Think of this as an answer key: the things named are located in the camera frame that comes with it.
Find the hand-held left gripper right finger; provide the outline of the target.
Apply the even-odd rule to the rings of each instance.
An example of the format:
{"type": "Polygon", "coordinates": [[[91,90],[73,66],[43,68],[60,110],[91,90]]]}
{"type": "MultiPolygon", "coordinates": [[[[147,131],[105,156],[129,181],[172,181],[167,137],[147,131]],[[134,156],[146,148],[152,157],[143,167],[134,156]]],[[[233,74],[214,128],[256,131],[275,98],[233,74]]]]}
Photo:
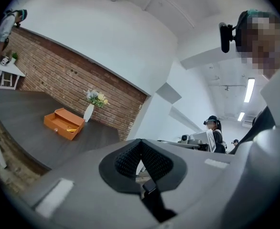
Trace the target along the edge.
{"type": "Polygon", "coordinates": [[[135,157],[144,163],[150,180],[143,184],[147,212],[136,215],[137,229],[236,229],[228,217],[229,195],[221,188],[230,157],[137,139],[135,157]]]}

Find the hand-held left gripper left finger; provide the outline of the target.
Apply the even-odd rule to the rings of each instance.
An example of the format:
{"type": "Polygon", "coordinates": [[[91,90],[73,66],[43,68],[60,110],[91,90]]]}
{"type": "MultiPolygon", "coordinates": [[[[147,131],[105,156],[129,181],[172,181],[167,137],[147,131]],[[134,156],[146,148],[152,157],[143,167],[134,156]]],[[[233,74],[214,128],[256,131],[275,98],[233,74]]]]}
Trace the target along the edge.
{"type": "Polygon", "coordinates": [[[81,153],[40,177],[22,199],[64,229],[151,229],[158,220],[139,195],[119,193],[99,174],[99,163],[130,141],[81,153]]]}

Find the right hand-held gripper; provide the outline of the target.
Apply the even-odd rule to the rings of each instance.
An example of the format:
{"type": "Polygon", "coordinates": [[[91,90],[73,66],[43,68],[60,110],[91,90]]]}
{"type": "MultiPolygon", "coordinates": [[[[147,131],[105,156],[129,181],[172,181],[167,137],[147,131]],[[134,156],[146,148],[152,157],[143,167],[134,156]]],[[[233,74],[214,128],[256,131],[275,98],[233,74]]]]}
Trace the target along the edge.
{"type": "Polygon", "coordinates": [[[216,149],[215,139],[212,130],[206,130],[191,135],[182,135],[181,143],[158,140],[158,142],[178,146],[187,149],[195,149],[200,151],[214,152],[216,149]]]}

